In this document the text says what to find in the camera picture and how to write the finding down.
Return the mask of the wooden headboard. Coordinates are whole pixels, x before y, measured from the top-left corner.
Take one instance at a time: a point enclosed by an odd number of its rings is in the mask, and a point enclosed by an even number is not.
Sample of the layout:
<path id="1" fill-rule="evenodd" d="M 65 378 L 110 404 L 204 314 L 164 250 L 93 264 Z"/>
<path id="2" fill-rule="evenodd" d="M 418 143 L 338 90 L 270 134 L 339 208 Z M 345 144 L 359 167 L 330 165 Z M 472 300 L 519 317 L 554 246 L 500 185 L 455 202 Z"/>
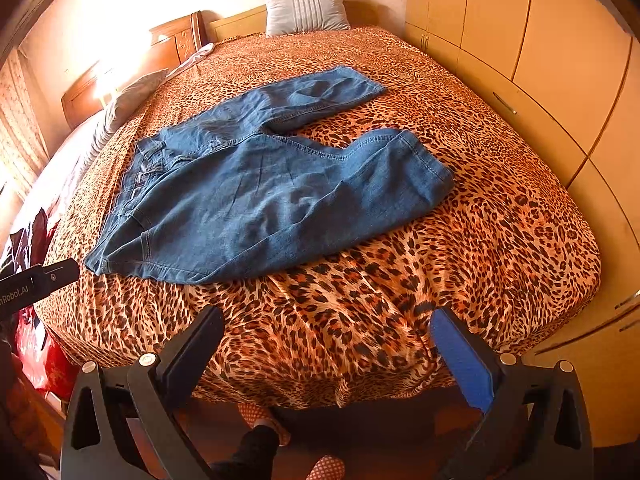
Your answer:
<path id="1" fill-rule="evenodd" d="M 200 11 L 147 30 L 111 60 L 93 64 L 61 98 L 66 124 L 75 129 L 130 82 L 157 70 L 173 70 L 208 43 Z"/>

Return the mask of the floral curtain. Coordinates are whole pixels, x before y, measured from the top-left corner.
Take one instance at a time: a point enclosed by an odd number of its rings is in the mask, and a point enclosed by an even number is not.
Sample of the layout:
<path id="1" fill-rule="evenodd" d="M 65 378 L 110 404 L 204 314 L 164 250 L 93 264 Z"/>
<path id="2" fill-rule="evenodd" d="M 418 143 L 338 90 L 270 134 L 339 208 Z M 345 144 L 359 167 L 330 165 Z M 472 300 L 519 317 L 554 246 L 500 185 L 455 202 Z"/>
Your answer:
<path id="1" fill-rule="evenodd" d="M 1 67 L 1 167 L 15 193 L 26 198 L 49 162 L 49 152 L 13 49 Z"/>

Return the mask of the leopard print bedspread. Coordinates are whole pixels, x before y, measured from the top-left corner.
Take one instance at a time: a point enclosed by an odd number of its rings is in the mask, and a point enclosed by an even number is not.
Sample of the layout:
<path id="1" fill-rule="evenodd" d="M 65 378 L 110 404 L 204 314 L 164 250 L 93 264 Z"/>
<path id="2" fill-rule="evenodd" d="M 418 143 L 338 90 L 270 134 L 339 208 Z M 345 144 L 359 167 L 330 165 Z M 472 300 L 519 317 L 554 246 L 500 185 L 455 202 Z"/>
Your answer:
<path id="1" fill-rule="evenodd" d="M 376 27 L 253 36 L 159 84 L 102 148 L 38 304 L 74 362 L 157 351 L 205 307 L 226 330 L 198 391 L 316 408 L 450 377 L 450 307 L 533 348 L 600 284 L 596 238 L 553 171 L 476 94 Z"/>

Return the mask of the blue denim jeans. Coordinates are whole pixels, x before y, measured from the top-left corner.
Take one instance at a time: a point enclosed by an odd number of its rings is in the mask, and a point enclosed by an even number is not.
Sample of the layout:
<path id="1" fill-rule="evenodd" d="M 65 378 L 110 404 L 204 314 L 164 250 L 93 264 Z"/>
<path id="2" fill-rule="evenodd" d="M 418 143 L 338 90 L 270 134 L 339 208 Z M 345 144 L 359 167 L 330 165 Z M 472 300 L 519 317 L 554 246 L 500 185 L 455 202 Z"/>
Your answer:
<path id="1" fill-rule="evenodd" d="M 139 141 L 85 264 L 180 285 L 254 278 L 420 218 L 451 171 L 405 129 L 302 136 L 382 84 L 347 66 L 266 84 Z"/>

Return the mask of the grey striped pillow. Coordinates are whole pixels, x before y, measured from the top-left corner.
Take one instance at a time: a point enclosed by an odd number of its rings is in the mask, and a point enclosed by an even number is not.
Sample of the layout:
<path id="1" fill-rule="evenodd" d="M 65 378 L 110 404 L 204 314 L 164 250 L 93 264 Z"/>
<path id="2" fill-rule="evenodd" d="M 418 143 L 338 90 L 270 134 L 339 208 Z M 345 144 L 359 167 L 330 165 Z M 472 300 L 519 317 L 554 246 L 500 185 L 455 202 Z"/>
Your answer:
<path id="1" fill-rule="evenodd" d="M 266 0 L 268 37 L 349 30 L 344 0 Z"/>

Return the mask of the red embroidered quilt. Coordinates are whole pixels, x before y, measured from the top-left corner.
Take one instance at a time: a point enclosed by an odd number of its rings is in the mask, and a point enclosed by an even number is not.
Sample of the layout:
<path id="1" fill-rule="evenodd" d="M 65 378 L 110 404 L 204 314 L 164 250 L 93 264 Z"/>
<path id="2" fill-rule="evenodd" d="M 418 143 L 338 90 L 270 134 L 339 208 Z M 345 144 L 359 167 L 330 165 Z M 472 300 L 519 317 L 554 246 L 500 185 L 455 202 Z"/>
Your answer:
<path id="1" fill-rule="evenodd" d="M 68 402 L 79 367 L 67 359 L 33 306 L 17 313 L 14 344 L 23 373 L 35 389 L 41 394 L 53 393 L 61 401 Z"/>

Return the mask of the red polka dot slipper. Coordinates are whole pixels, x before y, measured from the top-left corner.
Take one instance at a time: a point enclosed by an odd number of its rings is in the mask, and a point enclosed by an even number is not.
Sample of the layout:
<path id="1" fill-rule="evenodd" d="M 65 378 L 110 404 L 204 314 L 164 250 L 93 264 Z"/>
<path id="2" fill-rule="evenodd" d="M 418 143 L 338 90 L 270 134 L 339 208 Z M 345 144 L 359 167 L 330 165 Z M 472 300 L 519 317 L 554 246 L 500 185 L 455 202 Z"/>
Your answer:
<path id="1" fill-rule="evenodd" d="M 288 433 L 288 430 L 278 422 L 276 416 L 273 415 L 273 412 L 270 411 L 269 408 L 251 403 L 239 403 L 238 410 L 242 419 L 250 428 L 268 426 L 273 429 L 279 437 L 281 448 L 290 443 L 291 435 Z"/>

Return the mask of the dark clothes pile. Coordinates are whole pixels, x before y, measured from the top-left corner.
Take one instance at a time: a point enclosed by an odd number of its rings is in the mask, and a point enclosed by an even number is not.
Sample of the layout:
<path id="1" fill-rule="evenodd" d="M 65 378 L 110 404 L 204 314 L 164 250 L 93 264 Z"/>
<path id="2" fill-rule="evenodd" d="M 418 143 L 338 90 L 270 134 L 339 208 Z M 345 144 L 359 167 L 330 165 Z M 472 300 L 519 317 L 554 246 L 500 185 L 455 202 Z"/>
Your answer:
<path id="1" fill-rule="evenodd" d="M 49 226 L 49 217 L 40 208 L 26 228 L 10 235 L 11 262 L 15 272 L 44 263 L 57 227 L 57 224 Z"/>

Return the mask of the light wooden wardrobe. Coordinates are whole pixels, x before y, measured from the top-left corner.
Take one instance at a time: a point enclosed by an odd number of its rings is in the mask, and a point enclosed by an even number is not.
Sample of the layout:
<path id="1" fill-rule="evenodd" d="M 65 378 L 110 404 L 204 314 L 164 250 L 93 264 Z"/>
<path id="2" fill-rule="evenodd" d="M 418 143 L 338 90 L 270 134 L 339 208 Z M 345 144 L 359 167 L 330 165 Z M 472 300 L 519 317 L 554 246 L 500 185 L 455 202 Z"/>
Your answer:
<path id="1" fill-rule="evenodd" d="M 577 368 L 597 446 L 639 434 L 639 43 L 600 0 L 407 0 L 410 42 L 559 177 L 600 248 L 601 286 L 530 352 Z"/>

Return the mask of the yellow upholstered headboard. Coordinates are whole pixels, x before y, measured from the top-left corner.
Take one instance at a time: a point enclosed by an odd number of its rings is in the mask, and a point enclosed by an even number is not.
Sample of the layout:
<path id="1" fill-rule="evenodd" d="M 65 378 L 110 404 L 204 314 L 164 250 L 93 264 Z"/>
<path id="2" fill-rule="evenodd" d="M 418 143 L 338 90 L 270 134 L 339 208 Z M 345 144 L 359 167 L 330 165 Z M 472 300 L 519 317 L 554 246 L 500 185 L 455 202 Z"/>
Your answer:
<path id="1" fill-rule="evenodd" d="M 266 30 L 267 8 L 258 6 L 228 18 L 210 21 L 205 25 L 208 39 L 216 44 L 228 39 L 263 34 Z"/>

